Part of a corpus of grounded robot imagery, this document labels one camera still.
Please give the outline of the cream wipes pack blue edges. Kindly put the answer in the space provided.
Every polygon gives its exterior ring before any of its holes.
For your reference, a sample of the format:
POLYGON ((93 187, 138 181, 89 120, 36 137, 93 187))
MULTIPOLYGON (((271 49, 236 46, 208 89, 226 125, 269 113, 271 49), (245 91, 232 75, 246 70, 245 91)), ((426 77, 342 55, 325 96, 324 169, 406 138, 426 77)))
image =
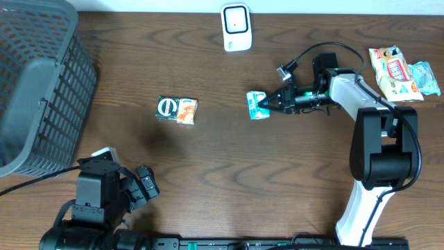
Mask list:
POLYGON ((369 49, 377 84, 390 102, 424 101, 403 53, 397 46, 369 49))

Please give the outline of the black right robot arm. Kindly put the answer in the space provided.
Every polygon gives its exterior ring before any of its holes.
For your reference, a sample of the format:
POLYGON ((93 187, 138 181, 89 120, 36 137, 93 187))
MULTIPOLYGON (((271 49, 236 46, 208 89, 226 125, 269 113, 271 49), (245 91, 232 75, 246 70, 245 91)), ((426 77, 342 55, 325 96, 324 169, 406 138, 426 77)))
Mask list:
POLYGON ((389 199, 420 173, 417 112, 381 98, 356 69, 339 67, 335 53, 320 53, 312 66, 311 87, 296 85, 293 66, 280 67, 277 72, 286 85, 258 106, 285 114, 338 106, 353 119, 349 166, 355 181, 335 231, 341 245, 368 247, 389 199))

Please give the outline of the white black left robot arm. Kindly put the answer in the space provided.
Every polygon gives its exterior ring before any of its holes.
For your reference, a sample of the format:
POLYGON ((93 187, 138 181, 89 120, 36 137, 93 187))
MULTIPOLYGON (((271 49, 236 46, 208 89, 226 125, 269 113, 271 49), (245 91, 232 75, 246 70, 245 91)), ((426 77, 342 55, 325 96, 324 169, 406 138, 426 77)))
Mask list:
POLYGON ((40 249, 151 249, 151 240, 120 229, 125 215, 159 196, 153 170, 142 165, 132 173, 105 156, 78 161, 76 198, 66 202, 42 236, 40 249))

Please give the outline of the orange tissue pack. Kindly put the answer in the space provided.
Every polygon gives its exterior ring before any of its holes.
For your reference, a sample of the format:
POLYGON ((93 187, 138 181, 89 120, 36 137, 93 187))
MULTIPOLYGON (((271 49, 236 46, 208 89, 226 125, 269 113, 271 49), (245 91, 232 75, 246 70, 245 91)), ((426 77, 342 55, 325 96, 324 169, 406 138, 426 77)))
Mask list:
POLYGON ((176 117, 177 123, 194 125, 194 117, 197 107, 198 101, 195 99, 180 99, 178 114, 176 117))

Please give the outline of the teal white Kleenex tissue pack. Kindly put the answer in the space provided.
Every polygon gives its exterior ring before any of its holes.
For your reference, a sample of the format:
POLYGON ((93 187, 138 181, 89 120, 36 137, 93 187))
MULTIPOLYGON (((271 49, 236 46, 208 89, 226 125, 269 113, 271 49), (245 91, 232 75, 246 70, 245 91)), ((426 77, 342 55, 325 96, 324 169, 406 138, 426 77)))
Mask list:
POLYGON ((265 98, 265 92, 249 91, 246 93, 248 112, 251 119, 266 119, 270 117, 269 110, 259 107, 259 102, 265 98))

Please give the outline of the green soft wipes pack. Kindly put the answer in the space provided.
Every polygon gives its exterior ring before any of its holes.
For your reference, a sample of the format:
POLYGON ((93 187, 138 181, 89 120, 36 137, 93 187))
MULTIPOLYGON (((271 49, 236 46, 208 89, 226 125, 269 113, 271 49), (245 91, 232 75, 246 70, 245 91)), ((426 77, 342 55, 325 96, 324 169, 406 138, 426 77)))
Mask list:
POLYGON ((441 95, 438 82, 434 76, 430 64, 427 61, 420 61, 414 65, 408 65, 408 68, 411 71, 413 79, 417 83, 422 94, 436 94, 437 96, 441 95))

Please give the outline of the black healing ointment box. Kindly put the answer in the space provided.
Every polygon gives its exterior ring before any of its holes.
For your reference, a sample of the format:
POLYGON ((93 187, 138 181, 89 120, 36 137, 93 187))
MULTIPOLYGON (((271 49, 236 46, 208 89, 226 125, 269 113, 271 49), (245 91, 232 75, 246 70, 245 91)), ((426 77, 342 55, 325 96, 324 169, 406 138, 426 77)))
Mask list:
POLYGON ((157 119, 176 120, 178 116, 179 98, 159 97, 155 116, 157 119))

